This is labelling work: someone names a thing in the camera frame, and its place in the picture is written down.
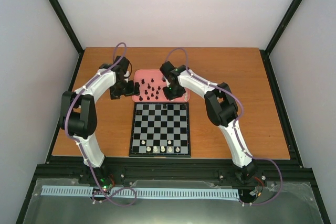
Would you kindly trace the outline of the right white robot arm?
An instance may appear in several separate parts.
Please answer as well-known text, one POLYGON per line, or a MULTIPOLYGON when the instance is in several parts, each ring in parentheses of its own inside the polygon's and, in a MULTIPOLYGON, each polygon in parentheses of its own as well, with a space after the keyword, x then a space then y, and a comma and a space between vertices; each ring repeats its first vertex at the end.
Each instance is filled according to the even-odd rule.
POLYGON ((208 119, 220 129, 229 147, 237 180, 241 184, 247 183, 257 168, 241 133, 238 105, 228 84, 210 82, 187 66, 176 68, 169 61, 161 65, 160 72, 167 83, 163 92, 168 100, 182 97, 186 89, 204 99, 208 119))

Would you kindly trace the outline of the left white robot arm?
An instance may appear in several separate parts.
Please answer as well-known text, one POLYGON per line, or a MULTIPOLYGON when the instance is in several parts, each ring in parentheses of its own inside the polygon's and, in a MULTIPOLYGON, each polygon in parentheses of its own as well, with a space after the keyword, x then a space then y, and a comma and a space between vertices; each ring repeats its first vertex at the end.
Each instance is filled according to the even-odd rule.
POLYGON ((140 85, 129 79, 131 67, 126 57, 117 56, 113 64, 102 64, 84 86, 61 97, 59 127, 76 143, 84 164, 93 167, 91 178, 100 184, 108 180, 109 170, 102 166, 105 156, 95 135, 96 102, 106 91, 112 100, 139 95, 140 85))

